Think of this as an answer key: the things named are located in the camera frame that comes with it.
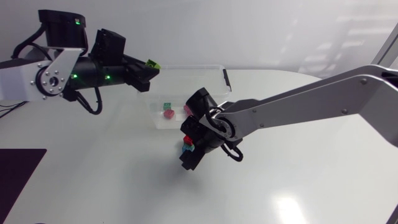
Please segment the blue cube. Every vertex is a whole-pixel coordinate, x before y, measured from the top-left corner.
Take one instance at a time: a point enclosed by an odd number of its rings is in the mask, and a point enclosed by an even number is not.
[[[188,145],[188,144],[184,144],[183,146],[182,146],[182,153],[184,153],[186,150],[189,150],[189,151],[193,151],[195,149],[195,146],[194,145]]]

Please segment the black mat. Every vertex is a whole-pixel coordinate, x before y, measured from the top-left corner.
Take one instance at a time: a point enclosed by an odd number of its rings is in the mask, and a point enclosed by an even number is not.
[[[0,223],[4,223],[46,149],[0,149]]]

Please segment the pink cube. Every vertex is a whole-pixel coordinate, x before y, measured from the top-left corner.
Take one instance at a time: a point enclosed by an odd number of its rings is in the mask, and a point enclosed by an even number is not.
[[[191,109],[187,105],[184,106],[184,110],[187,116],[193,115]]]
[[[191,109],[188,107],[188,105],[184,105],[184,110],[188,113],[191,112]]]
[[[174,110],[167,109],[163,112],[163,116],[167,119],[172,119],[174,116]]]

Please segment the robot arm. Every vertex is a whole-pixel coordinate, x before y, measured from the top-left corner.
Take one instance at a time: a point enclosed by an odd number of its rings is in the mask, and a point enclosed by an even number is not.
[[[19,44],[11,58],[0,63],[0,100],[47,100],[61,96],[68,101],[78,101],[92,114],[102,110],[99,87],[126,83],[137,90],[148,91],[150,79],[159,69],[138,59],[124,55],[126,39],[109,31],[99,30],[96,42],[88,57],[85,34],[85,18],[79,14],[39,10],[42,25],[23,43]],[[33,43],[43,33],[51,47]],[[18,58],[21,50],[32,45],[24,58]],[[54,58],[48,54],[53,50]],[[94,88],[98,109],[91,109],[77,91]]]
[[[398,147],[397,86],[398,71],[368,65],[261,101],[241,100],[216,106],[202,88],[187,101],[193,116],[181,127],[193,139],[195,150],[185,151],[180,159],[184,168],[193,170],[205,153],[221,146],[230,157],[241,161],[243,154],[237,145],[257,129],[348,114],[361,115]]]

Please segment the gray robot arm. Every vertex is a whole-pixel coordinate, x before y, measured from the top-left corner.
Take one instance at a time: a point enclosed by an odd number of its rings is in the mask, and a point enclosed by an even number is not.
[[[219,146],[241,161],[243,154],[237,145],[257,129],[348,114],[361,115],[398,147],[397,86],[398,71],[368,65],[260,101],[216,106],[206,90],[199,90],[187,101],[194,115],[181,128],[196,143],[193,152],[185,151],[181,156],[183,166],[194,169],[205,153]],[[228,152],[224,144],[238,156]]]

